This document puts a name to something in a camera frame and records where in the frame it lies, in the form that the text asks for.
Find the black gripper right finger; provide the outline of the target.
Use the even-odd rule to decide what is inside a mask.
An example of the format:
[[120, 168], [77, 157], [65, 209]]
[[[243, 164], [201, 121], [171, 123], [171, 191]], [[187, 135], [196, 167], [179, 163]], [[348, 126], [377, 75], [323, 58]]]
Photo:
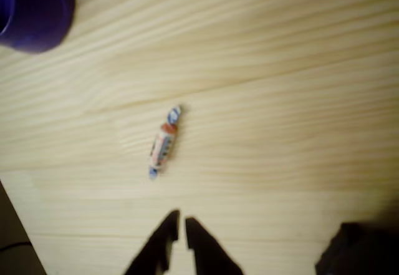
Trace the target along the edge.
[[194, 254], [196, 274], [244, 274], [196, 218], [185, 219], [185, 225], [188, 249]]

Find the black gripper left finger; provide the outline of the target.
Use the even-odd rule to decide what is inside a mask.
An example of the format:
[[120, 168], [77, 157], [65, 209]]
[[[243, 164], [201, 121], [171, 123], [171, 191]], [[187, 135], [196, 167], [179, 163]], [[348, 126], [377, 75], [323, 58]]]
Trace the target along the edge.
[[125, 274], [164, 274], [169, 270], [173, 243], [178, 240], [180, 211], [171, 211], [134, 257]]

